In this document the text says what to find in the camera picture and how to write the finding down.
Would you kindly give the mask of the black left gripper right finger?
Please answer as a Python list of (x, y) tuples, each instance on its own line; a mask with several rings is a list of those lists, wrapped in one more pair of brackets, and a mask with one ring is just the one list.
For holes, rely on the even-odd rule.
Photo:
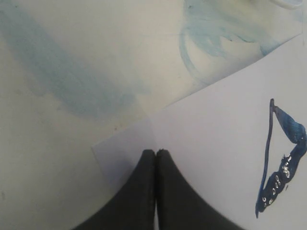
[(161, 230), (240, 230), (190, 186), (169, 151), (155, 157), (155, 197)]

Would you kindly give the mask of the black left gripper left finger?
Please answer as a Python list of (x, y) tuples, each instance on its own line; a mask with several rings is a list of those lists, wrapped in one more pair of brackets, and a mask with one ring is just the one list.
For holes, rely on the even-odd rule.
[(155, 153), (146, 149), (122, 188), (76, 230), (153, 230)]

